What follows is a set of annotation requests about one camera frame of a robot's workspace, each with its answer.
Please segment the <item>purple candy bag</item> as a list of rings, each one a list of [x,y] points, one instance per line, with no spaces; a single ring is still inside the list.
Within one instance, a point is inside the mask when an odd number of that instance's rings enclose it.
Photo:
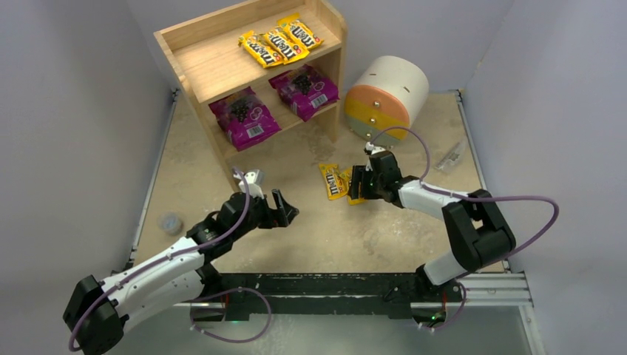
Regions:
[[[307,64],[279,74],[268,83],[292,113],[303,121],[309,121],[322,108],[339,100],[335,83]]]
[[[241,152],[255,146],[281,128],[268,107],[251,87],[209,104],[217,123],[226,134],[227,140]]]

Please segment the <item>yellow M&M bag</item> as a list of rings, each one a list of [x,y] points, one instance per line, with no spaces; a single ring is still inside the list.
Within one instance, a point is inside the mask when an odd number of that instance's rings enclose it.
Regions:
[[[342,171],[340,178],[347,188],[347,199],[351,206],[365,203],[366,199],[362,194],[362,168],[354,166]]]
[[[348,185],[341,176],[339,165],[319,163],[319,170],[325,181],[325,191],[329,200],[338,200],[348,193]]]
[[[279,28],[285,32],[296,44],[302,45],[307,50],[314,50],[324,43],[302,19],[299,13],[280,18],[277,21]]]
[[[306,47],[294,42],[289,35],[278,27],[263,33],[262,37],[283,57],[283,64],[292,64],[310,54]]]

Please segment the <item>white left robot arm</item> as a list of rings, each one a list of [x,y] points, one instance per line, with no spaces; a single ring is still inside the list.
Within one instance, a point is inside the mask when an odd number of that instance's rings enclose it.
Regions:
[[[274,208],[265,195],[234,193],[156,256],[102,280],[89,275],[78,281],[63,312],[71,332],[69,350],[105,354],[153,314],[200,297],[214,282],[213,260],[250,231],[285,228],[299,214],[280,190],[271,196]]]

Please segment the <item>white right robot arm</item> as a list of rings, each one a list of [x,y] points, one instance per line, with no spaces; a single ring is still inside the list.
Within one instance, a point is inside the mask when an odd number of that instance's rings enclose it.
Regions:
[[[368,162],[353,166],[351,197],[384,200],[444,222],[450,250],[416,269],[419,291],[436,290],[515,249],[515,236],[488,191],[440,190],[418,177],[402,175],[395,155],[383,147],[369,143],[365,154]]]

